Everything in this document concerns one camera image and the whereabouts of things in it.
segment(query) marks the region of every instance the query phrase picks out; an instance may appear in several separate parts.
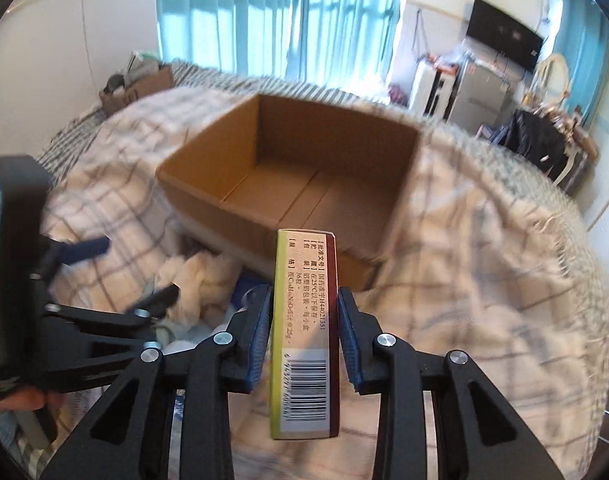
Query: blue curtain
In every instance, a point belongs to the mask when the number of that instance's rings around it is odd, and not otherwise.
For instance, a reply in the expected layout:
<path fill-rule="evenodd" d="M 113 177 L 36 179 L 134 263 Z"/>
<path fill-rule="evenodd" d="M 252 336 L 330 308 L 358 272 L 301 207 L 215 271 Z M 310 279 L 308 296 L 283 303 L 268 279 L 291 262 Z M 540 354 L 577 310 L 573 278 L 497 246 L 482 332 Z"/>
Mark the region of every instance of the blue curtain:
<path fill-rule="evenodd" d="M 400 0 L 157 0 L 165 60 L 340 86 L 384 78 Z"/>
<path fill-rule="evenodd" d="M 591 124 L 609 75 L 609 20 L 598 4 L 563 0 L 553 51 L 563 54 L 569 66 L 569 111 L 580 105 L 584 124 Z"/>

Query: silver screw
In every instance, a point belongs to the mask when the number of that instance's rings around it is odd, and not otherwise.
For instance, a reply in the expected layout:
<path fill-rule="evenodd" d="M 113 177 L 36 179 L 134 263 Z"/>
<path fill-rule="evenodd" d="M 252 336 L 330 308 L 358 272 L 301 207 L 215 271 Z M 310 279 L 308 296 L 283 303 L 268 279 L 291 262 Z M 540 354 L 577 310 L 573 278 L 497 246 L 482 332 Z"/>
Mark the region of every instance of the silver screw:
<path fill-rule="evenodd" d="M 158 343 L 158 341 L 147 341 L 142 345 L 142 348 L 147 350 L 148 348 L 157 348 L 158 350 L 162 350 L 162 345 Z"/>
<path fill-rule="evenodd" d="M 449 359 L 451 359 L 451 362 L 456 363 L 457 365 L 463 365 L 469 361 L 469 356 L 462 350 L 454 350 L 451 352 L 451 354 L 449 354 Z"/>
<path fill-rule="evenodd" d="M 233 336 L 229 332 L 218 332 L 214 335 L 214 343 L 217 345 L 228 345 L 233 341 Z"/>
<path fill-rule="evenodd" d="M 380 334 L 376 338 L 376 341 L 378 341 L 378 344 L 380 344 L 382 346 L 393 346 L 393 345 L 395 345 L 395 335 Z"/>
<path fill-rule="evenodd" d="M 140 359 L 142 359 L 145 363 L 153 363 L 158 359 L 158 352 L 155 348 L 148 348 L 147 350 L 143 350 L 140 354 Z"/>

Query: wall-mounted television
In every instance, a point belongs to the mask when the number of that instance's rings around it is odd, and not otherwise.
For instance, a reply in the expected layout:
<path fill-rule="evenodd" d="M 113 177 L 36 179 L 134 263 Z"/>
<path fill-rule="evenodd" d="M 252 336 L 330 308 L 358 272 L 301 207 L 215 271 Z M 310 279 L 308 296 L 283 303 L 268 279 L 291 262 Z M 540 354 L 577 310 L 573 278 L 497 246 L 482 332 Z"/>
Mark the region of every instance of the wall-mounted television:
<path fill-rule="evenodd" d="M 536 69 L 543 38 L 497 7 L 475 0 L 467 36 L 480 41 L 520 65 L 528 72 Z"/>

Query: human hand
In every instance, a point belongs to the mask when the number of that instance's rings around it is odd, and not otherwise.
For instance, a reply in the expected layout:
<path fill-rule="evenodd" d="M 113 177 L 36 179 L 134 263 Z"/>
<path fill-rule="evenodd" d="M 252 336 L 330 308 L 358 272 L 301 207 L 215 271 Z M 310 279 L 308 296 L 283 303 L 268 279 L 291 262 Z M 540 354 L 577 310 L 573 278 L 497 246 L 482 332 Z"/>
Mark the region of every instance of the human hand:
<path fill-rule="evenodd" d="M 44 394 L 28 386 L 21 388 L 12 396 L 0 400 L 0 412 L 17 410 L 20 412 L 33 412 L 45 404 L 52 408 L 60 408 L 64 402 L 63 394 Z"/>

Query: blanket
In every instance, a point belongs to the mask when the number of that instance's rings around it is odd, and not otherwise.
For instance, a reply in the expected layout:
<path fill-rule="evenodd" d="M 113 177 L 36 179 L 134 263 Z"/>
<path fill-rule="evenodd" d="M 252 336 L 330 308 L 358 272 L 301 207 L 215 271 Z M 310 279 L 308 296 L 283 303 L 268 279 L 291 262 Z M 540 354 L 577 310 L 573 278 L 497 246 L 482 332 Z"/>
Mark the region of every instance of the blanket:
<path fill-rule="evenodd" d="M 52 193 L 45 228 L 59 239 L 106 234 L 113 244 L 107 256 L 58 277 L 53 293 L 61 303 L 121 312 L 169 256 L 182 252 L 182 229 L 155 169 L 245 98 L 178 88 L 103 124 Z M 577 209 L 528 163 L 457 128 L 393 108 L 348 105 L 422 133 L 406 228 L 373 288 L 357 295 L 359 307 L 420 351 L 471 354 L 565 478 L 580 479 L 609 386 L 609 301 Z M 267 394 L 265 375 L 233 435 L 237 479 L 371 476 L 376 396 L 358 396 L 342 376 L 340 436 L 286 442 L 269 437 Z M 437 478 L 428 398 L 425 409 L 429 478 Z M 54 448 L 83 412 L 67 415 Z M 51 452 L 31 454 L 32 474 Z"/>

